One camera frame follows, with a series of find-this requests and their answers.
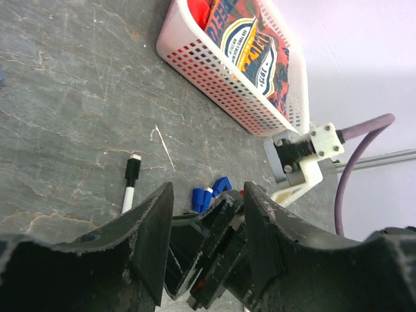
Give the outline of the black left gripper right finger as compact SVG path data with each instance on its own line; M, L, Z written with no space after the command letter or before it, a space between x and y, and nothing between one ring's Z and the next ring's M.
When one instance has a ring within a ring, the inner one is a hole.
M244 216L254 289L263 293L283 274L305 279L316 265L358 242L320 229L271 200L255 183L244 184Z

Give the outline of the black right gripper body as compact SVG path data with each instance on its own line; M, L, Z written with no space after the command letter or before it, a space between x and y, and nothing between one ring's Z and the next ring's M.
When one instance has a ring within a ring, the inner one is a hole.
M191 309L209 309L229 291L249 311L254 294L244 221L244 196L226 191L205 213L174 216L164 286L173 300L185 293Z

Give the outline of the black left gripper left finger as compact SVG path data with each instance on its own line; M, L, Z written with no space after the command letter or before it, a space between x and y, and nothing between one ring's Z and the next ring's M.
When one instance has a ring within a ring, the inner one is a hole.
M60 306L161 304L174 190L162 184L142 203L65 245Z

